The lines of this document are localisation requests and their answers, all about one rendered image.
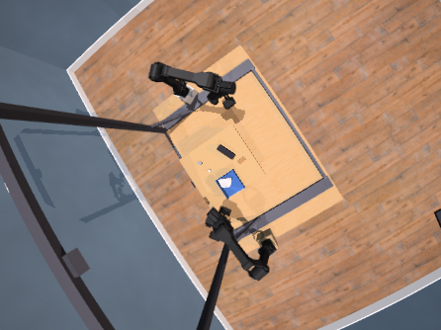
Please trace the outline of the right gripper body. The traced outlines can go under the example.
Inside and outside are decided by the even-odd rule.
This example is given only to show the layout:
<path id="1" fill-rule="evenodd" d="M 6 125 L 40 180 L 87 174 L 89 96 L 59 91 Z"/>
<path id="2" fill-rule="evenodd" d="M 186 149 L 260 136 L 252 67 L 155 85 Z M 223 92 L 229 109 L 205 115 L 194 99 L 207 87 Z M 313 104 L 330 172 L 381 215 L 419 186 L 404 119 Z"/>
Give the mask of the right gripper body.
<path id="1" fill-rule="evenodd" d="M 227 207 L 225 207 L 225 206 L 222 206 L 222 207 L 220 208 L 220 212 L 223 213 L 222 216 L 223 216 L 224 218 L 226 218 L 225 215 L 230 216 L 231 209 L 229 209 L 229 208 L 227 208 Z M 215 234 L 214 234 L 213 231 L 211 231 L 211 233 L 210 233 L 210 238 L 211 238 L 211 239 L 214 239 L 214 240 L 216 240 L 216 241 L 220 241 L 220 240 L 215 236 Z"/>

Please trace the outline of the blue open tray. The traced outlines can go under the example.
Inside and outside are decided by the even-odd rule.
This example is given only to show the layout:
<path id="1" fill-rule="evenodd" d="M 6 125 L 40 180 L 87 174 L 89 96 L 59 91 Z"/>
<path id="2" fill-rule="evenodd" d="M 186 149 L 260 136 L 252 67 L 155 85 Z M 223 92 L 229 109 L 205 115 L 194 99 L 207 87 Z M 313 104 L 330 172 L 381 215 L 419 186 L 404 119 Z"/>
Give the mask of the blue open tray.
<path id="1" fill-rule="evenodd" d="M 222 188 L 219 180 L 217 179 L 217 184 L 220 187 L 221 191 L 226 197 L 231 197 L 237 192 L 241 191 L 242 189 L 245 189 L 244 185 L 236 175 L 235 171 L 232 169 L 232 171 L 229 171 L 225 175 L 221 176 L 219 179 L 223 178 L 230 178 L 231 177 L 231 185 L 228 188 Z"/>

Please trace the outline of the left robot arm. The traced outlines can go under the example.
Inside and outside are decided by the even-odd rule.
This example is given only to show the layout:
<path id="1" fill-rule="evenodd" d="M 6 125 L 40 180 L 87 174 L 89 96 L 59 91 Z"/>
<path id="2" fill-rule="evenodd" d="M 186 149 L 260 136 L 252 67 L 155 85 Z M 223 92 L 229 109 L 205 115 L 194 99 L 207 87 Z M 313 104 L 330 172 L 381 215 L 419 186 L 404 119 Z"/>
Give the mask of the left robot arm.
<path id="1" fill-rule="evenodd" d="M 164 81 L 163 83 L 165 84 L 171 84 L 172 86 L 170 87 L 173 88 L 174 95 L 182 96 L 183 94 L 183 98 L 186 98 L 186 96 L 190 91 L 189 88 L 186 87 L 187 85 L 186 82 L 194 83 L 199 88 L 202 88 L 205 91 L 209 91 L 210 93 L 207 96 L 207 98 L 210 101 L 210 103 L 212 103 L 212 105 L 217 105 L 219 103 L 219 98 L 222 98 L 222 96 L 219 95 L 215 96 L 216 93 L 221 92 L 222 94 L 229 94 L 229 95 L 235 94 L 236 83 L 229 81 L 221 81 L 221 76 L 219 76 L 214 72 L 208 71 L 208 72 L 194 73 L 186 70 L 173 68 L 166 64 L 164 65 L 162 64 L 163 63 L 159 61 L 154 62 L 154 64 L 151 64 L 148 78 L 153 82 Z M 151 76 L 151 78 L 149 76 Z M 215 79 L 216 77 L 217 80 Z M 187 91 L 185 92 L 186 88 L 188 92 Z"/>

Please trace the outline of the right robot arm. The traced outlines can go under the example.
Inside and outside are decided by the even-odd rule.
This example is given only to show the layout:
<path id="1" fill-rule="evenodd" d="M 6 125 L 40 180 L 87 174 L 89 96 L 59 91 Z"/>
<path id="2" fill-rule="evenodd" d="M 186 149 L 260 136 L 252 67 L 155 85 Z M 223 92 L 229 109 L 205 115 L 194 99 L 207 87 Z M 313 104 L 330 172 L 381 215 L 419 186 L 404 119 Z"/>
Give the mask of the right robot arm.
<path id="1" fill-rule="evenodd" d="M 250 258 L 245 253 L 245 251 L 242 249 L 242 247 L 239 245 L 239 243 L 236 241 L 236 239 L 233 236 L 233 231 L 232 231 L 233 227 L 231 226 L 229 220 L 225 219 L 216 208 L 213 208 L 210 215 L 207 215 L 205 225 L 206 227 L 213 228 L 213 232 L 215 236 L 221 242 L 225 243 L 228 246 L 228 248 L 231 250 L 231 252 L 234 254 L 236 259 L 241 264 L 242 269 L 248 273 L 248 276 L 250 278 L 260 281 L 270 272 L 269 267 L 267 265 L 269 256 L 271 256 L 277 250 L 270 238 L 261 242 L 262 247 L 258 249 L 258 253 L 259 255 L 261 253 L 262 254 L 259 257 L 259 260 L 255 260 Z M 252 266 L 256 266 L 256 267 L 254 267 L 251 271 L 249 271 L 249 269 Z"/>

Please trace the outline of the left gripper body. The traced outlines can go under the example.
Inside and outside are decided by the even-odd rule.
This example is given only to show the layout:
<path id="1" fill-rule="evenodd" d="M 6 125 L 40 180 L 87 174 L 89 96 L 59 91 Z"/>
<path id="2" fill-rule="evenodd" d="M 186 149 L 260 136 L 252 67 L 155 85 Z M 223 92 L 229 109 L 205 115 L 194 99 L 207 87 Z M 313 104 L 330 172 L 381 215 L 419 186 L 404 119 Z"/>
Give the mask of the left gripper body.
<path id="1" fill-rule="evenodd" d="M 222 97 L 225 98 L 225 101 L 222 102 L 222 104 L 223 104 L 224 108 L 227 109 L 227 110 L 230 109 L 232 106 L 234 106 L 236 104 L 236 102 L 233 99 L 233 97 L 230 97 L 229 95 L 221 94 L 221 93 L 215 94 L 215 96 L 217 96 L 217 95 L 222 96 Z"/>

